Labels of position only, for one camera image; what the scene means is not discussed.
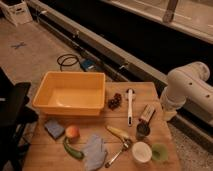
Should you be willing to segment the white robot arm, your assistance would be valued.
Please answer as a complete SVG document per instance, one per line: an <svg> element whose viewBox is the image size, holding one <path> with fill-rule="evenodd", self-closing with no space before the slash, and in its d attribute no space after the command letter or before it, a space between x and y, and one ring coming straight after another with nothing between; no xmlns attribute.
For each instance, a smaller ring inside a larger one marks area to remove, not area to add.
<svg viewBox="0 0 213 171"><path fill-rule="evenodd" d="M163 119L170 121L187 99L213 114L213 86L206 83L209 77L209 67L200 61L172 69L160 96Z"/></svg>

